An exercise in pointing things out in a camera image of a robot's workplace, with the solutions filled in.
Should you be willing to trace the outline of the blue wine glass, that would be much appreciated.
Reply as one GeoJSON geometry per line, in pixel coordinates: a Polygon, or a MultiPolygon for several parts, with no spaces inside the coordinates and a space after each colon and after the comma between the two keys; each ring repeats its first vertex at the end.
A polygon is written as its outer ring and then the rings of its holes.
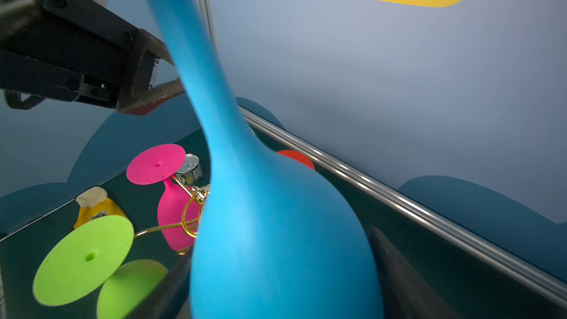
{"type": "Polygon", "coordinates": [[[211,158],[193,248],[195,318],[382,318],[377,267],[341,193],[245,122],[194,0],[147,0],[211,158]]]}

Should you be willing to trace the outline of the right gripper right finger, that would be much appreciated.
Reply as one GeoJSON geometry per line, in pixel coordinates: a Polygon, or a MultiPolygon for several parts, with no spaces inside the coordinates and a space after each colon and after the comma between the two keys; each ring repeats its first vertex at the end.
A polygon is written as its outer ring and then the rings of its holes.
{"type": "Polygon", "coordinates": [[[376,227],[369,243],[382,288],[386,318],[460,318],[376,227]]]}

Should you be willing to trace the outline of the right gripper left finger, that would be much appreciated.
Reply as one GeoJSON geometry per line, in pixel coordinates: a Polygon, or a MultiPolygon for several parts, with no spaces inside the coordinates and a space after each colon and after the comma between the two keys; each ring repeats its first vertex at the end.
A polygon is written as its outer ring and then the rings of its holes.
{"type": "Polygon", "coordinates": [[[126,318],[192,318],[190,271],[193,248],[179,257],[156,288],[126,318]]]}

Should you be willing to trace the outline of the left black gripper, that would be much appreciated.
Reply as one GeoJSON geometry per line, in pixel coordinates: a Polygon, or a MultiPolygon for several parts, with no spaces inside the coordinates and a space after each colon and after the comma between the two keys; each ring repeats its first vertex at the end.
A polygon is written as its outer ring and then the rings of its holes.
{"type": "Polygon", "coordinates": [[[185,94],[180,79],[151,88],[151,37],[106,0],[1,0],[1,92],[11,109],[45,100],[147,115],[185,94]]]}

